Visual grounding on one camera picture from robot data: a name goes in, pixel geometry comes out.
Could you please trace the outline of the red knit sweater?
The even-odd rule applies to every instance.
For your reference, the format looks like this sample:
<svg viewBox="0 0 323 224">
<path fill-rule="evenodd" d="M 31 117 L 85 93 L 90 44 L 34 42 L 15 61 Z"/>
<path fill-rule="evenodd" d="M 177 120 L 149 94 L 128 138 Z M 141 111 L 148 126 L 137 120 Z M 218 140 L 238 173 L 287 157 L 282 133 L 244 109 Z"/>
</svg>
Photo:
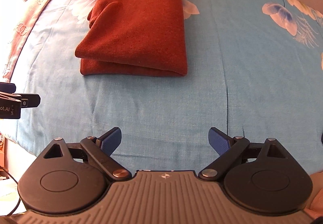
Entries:
<svg viewBox="0 0 323 224">
<path fill-rule="evenodd" d="M 96 0 L 77 45 L 82 75 L 187 74 L 182 0 Z"/>
</svg>

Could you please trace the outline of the pink patterned blanket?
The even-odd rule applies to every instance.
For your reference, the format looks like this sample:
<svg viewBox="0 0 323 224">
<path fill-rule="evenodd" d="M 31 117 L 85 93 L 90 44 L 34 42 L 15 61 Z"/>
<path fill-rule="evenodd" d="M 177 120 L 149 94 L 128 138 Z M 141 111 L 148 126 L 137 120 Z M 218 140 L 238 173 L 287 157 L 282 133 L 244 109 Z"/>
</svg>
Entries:
<svg viewBox="0 0 323 224">
<path fill-rule="evenodd" d="M 7 56 L 1 66 L 1 82 L 10 83 L 22 49 L 33 30 L 38 18 L 51 0 L 28 0 L 22 10 L 22 16 L 14 25 L 13 34 L 9 40 Z"/>
</svg>

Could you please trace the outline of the blue floral bed sheet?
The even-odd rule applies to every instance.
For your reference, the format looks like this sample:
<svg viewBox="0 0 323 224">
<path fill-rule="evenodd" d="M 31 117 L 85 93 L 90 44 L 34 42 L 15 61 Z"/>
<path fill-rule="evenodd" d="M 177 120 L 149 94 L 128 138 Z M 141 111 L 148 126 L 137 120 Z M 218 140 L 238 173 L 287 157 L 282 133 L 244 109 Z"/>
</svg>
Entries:
<svg viewBox="0 0 323 224">
<path fill-rule="evenodd" d="M 55 137 L 77 142 L 122 130 L 115 159 L 138 169 L 200 170 L 217 127 L 253 142 L 276 137 L 307 172 L 322 169 L 322 14 L 297 0 L 188 0 L 188 75 L 82 76 L 74 56 L 95 0 L 51 0 L 12 81 L 41 104 L 2 123 L 37 155 Z"/>
</svg>

